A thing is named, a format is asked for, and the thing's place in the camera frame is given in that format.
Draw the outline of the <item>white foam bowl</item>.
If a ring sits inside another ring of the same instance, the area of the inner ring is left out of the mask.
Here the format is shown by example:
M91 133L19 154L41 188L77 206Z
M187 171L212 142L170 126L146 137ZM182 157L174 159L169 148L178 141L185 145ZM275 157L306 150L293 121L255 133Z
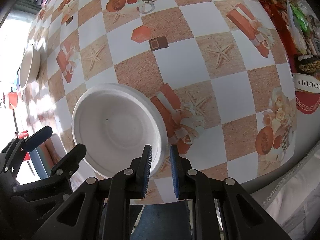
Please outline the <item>white foam bowl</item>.
M19 85L21 90L25 90L27 85L36 80L40 63L40 52L35 49L33 44L29 44L23 54L19 71Z

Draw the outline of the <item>blue jeans leg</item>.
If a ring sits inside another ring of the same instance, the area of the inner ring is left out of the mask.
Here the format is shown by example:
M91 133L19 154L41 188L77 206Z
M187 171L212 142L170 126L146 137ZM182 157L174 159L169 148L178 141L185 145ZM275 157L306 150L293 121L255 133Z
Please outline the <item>blue jeans leg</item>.
M187 201L146 205L131 239L192 239Z

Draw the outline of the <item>white cushion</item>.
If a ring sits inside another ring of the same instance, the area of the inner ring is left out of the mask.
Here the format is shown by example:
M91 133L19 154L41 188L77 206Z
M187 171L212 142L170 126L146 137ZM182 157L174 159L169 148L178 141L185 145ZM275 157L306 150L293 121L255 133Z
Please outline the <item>white cushion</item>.
M287 174L251 196L291 239L319 239L319 144Z

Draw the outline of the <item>white foam plate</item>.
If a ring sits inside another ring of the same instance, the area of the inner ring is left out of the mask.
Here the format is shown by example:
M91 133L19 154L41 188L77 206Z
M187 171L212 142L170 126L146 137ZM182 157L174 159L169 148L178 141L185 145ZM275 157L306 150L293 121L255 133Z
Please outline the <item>white foam plate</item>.
M167 131L156 106L126 85L105 83L82 94L72 114L72 135L86 146L85 162L111 178L152 147L150 174L161 168L167 151Z

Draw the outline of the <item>red white package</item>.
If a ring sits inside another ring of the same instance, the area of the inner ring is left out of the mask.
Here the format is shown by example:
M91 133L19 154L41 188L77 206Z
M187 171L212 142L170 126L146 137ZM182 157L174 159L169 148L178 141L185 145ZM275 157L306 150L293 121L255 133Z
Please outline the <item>red white package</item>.
M304 114L314 113L319 107L319 79L300 73L292 76L298 110Z

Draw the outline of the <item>checkered patterned tablecloth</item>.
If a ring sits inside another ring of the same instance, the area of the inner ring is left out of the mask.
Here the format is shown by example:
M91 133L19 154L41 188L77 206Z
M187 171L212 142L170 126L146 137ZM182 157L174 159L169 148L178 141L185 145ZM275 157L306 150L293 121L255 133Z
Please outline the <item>checkered patterned tablecloth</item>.
M159 107L169 140L208 176L244 183L293 157L292 74L258 0L50 0L28 41L41 66L27 128L51 126L65 151L80 96L120 83Z

